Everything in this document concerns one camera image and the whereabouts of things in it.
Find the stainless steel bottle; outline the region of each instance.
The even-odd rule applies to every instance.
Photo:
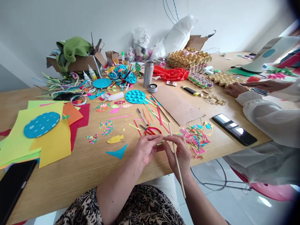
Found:
[[[149,85],[152,82],[153,70],[154,70],[154,62],[147,61],[145,65],[145,73],[144,73],[144,83],[143,83],[144,88],[147,89],[149,88]]]

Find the desk fan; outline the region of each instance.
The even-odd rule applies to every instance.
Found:
[[[249,73],[262,73],[267,69],[265,63],[272,63],[295,46],[300,37],[276,37],[270,40],[254,57],[253,62],[239,69]]]

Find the person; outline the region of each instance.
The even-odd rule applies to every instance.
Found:
[[[201,191],[190,171],[191,152],[183,136],[162,134],[141,137],[132,156],[102,184],[77,198],[55,225],[86,224],[184,224],[170,199],[149,185],[135,185],[158,151],[165,151],[176,178],[179,173],[169,144],[177,145],[177,158],[194,224],[228,225]]]
[[[267,80],[247,84],[269,91],[274,97],[300,103],[300,79],[295,82]],[[282,109],[237,82],[229,85],[225,92],[236,98],[243,106],[246,118],[273,141],[223,159],[250,183],[299,186],[300,110]]]

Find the marker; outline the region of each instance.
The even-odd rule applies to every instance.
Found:
[[[190,94],[194,95],[194,96],[199,95],[198,92],[196,92],[196,91],[190,89],[189,87],[186,87],[186,86],[181,86],[181,87],[182,87],[184,90],[186,90],[187,92],[189,92]]]

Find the tiled floor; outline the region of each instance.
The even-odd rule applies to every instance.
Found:
[[[230,169],[228,164],[222,158],[218,160],[225,169],[227,179],[239,181],[239,178]],[[216,160],[194,166],[193,170],[195,175],[203,183],[223,184],[222,180],[224,180],[224,174]],[[180,214],[187,225],[192,225],[193,222],[183,198],[180,184],[177,180],[175,181],[175,184]],[[213,191],[200,183],[199,186],[218,212],[232,225],[282,224],[281,220],[293,205],[293,202],[278,202],[253,190],[247,192],[225,188],[221,191]],[[218,189],[217,186],[208,185],[208,187]],[[29,220],[26,225],[52,225],[65,210],[66,208]]]

